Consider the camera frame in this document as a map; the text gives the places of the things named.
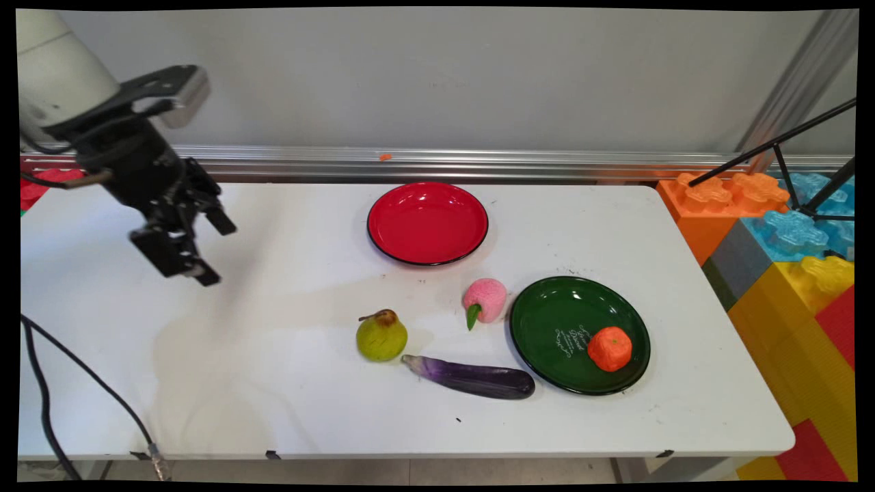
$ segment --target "green plate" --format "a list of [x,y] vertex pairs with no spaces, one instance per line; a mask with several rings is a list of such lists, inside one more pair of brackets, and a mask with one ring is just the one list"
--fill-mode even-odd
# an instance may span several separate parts
[[[632,341],[632,360],[607,372],[586,353],[586,344],[604,327],[620,327]],[[644,321],[617,292],[579,277],[551,277],[526,287],[510,313],[517,351],[539,376],[584,395],[610,395],[641,378],[650,362]]]

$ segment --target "toy tangerine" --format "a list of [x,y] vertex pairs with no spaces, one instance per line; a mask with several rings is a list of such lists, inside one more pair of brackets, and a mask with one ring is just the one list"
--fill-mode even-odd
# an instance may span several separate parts
[[599,369],[613,372],[632,360],[632,341],[618,327],[602,328],[592,337],[586,353]]

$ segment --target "floor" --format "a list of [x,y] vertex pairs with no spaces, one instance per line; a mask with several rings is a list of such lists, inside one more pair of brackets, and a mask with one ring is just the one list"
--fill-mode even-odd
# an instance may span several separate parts
[[[649,460],[652,471],[661,460]],[[184,460],[174,481],[320,485],[562,485],[616,483],[608,459],[537,460]],[[18,481],[63,480],[57,463],[19,462]],[[104,480],[155,481],[148,461],[112,461]],[[724,480],[737,480],[736,475]]]

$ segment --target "red plate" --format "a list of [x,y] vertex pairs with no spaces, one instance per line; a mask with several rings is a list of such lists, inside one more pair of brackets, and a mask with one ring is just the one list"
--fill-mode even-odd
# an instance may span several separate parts
[[489,219],[467,191],[444,183],[412,183],[384,194],[367,215],[377,248],[409,264],[448,264],[483,242]]

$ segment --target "foam building block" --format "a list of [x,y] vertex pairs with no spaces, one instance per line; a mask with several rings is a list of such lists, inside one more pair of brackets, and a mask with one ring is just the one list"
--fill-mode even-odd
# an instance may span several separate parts
[[720,275],[720,272],[710,258],[705,260],[704,265],[702,265],[702,272],[705,274],[705,278],[708,279],[711,289],[717,294],[720,305],[723,306],[724,311],[728,312],[735,305],[737,299],[732,295],[729,285],[723,279],[723,276]]
[[741,480],[786,480],[781,465],[774,456],[763,456],[738,469]]
[[796,445],[775,458],[788,480],[848,481],[811,420],[795,426],[793,433]]
[[854,261],[854,222],[817,221],[815,226],[829,236],[827,246],[849,262]]
[[[805,174],[791,172],[790,182],[793,183],[796,198],[800,204],[803,204],[814,198],[817,192],[830,182],[830,179],[815,172]],[[780,181],[780,187],[787,188],[787,183],[783,179]],[[821,204],[817,212],[824,215],[854,215],[854,188],[854,179],[848,179]]]
[[735,174],[731,180],[711,178],[698,186],[698,175],[683,173],[656,186],[693,256],[703,266],[739,217],[760,217],[768,210],[787,210],[789,193],[765,174]]
[[768,211],[740,218],[714,250],[711,259],[736,299],[775,262],[823,258],[830,236],[805,214]]
[[758,325],[758,320],[749,315],[744,305],[738,304],[729,311],[729,319],[735,325],[738,336],[744,342],[747,352],[756,364],[757,369],[759,369],[763,380],[766,381],[769,390],[772,391],[772,395],[775,401],[778,402],[784,417],[787,418],[787,422],[792,426],[808,418],[808,414],[805,412],[802,404],[794,392],[790,390],[788,382],[784,379],[784,376],[769,356],[766,346],[762,343],[757,333],[758,326],[761,326]]
[[856,481],[857,395],[851,366],[816,320],[784,340],[771,358],[845,476]]
[[[728,312],[787,421],[808,421],[797,447],[776,458],[788,479],[858,479],[853,275],[838,257],[775,263]],[[776,473],[757,460],[738,475]]]
[[854,285],[854,264],[839,257],[804,257],[775,266],[812,314],[818,314]]
[[824,333],[842,354],[851,369],[856,370],[854,363],[854,286],[832,301],[826,309],[820,311],[817,323]]

